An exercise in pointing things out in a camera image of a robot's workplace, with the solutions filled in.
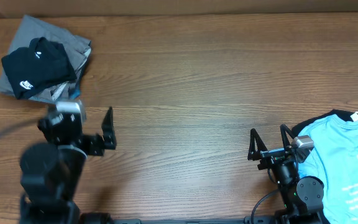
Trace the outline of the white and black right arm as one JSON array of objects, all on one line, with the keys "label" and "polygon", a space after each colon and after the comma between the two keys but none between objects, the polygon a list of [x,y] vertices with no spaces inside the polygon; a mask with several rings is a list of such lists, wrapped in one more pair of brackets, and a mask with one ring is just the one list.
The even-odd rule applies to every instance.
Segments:
[{"label": "white and black right arm", "polygon": [[[309,136],[295,136],[286,125],[280,126],[283,147],[268,150],[256,129],[250,130],[247,159],[258,161],[259,170],[267,170],[277,189],[262,197],[249,217],[251,223],[322,223],[324,184],[315,176],[300,177],[299,166],[314,148]],[[268,217],[256,216],[259,205],[280,194],[284,209]]]}]

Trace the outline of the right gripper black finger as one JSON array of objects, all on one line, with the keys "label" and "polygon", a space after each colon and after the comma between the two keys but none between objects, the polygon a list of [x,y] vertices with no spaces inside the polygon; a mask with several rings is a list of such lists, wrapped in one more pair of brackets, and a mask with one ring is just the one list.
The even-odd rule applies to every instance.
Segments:
[{"label": "right gripper black finger", "polygon": [[290,143],[288,137],[290,136],[291,139],[295,138],[295,135],[292,133],[291,129],[287,125],[281,124],[280,125],[280,133],[281,133],[283,147],[286,148],[286,147],[290,146],[291,143]]},{"label": "right gripper black finger", "polygon": [[267,152],[268,149],[266,148],[263,140],[259,136],[256,129],[250,130],[250,145],[249,145],[249,152],[247,159],[249,161],[257,161],[261,160],[262,154]]}]

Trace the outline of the black t-shirt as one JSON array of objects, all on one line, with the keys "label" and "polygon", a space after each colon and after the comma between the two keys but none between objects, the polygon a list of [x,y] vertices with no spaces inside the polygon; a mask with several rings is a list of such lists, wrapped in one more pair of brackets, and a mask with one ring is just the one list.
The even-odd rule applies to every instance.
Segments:
[{"label": "black t-shirt", "polygon": [[44,37],[32,39],[28,47],[19,47],[4,56],[1,62],[18,100],[29,99],[47,88],[76,80],[63,44]]}]

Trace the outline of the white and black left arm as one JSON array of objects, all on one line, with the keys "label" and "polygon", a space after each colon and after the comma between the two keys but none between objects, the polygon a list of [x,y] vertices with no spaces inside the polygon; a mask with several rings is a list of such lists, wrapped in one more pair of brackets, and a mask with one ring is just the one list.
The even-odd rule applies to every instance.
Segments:
[{"label": "white and black left arm", "polygon": [[101,124],[102,134],[84,134],[83,115],[54,108],[39,120],[46,141],[28,147],[20,159],[20,223],[113,222],[109,213],[82,213],[73,200],[87,158],[117,146],[112,108]]}]

